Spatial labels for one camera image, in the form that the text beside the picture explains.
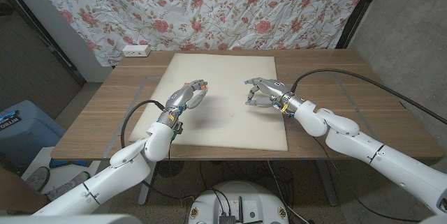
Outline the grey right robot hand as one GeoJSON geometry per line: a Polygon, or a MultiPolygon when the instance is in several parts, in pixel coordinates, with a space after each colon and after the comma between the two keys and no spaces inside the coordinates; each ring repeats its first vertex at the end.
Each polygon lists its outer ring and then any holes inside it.
{"type": "Polygon", "coordinates": [[[258,107],[284,106],[294,96],[291,90],[278,80],[257,77],[244,83],[253,85],[247,96],[246,105],[258,107]],[[254,94],[258,91],[265,94],[266,97],[254,99],[254,94]]]}

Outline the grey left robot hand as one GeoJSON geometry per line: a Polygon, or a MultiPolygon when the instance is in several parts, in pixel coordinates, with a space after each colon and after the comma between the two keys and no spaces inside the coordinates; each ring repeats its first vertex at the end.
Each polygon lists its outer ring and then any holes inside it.
{"type": "Polygon", "coordinates": [[[207,82],[194,80],[186,83],[174,92],[167,100],[166,110],[185,110],[197,107],[207,94],[207,82]]]}

